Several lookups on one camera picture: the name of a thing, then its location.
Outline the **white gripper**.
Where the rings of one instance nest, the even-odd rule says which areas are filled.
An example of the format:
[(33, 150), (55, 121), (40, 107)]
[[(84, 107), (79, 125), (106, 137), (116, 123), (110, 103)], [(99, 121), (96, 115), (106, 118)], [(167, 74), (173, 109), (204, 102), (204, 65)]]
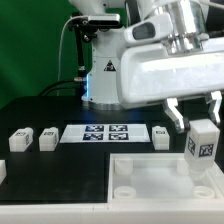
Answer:
[(224, 91), (224, 37), (203, 41), (202, 45), (200, 52), (180, 55), (169, 55), (162, 44), (127, 49), (117, 71), (119, 103), (124, 108), (138, 108), (165, 100), (164, 112), (174, 122), (176, 131), (184, 133), (190, 130), (190, 123), (178, 111), (178, 100), (207, 93), (209, 117), (219, 126), (220, 91)]

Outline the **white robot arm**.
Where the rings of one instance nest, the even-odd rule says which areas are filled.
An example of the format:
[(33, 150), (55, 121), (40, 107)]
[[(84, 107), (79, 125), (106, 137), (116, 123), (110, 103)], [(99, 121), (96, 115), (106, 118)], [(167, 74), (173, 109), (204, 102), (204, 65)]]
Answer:
[(220, 122), (224, 0), (68, 0), (92, 44), (85, 105), (118, 110), (161, 104), (178, 132), (192, 127), (180, 101), (203, 98)]

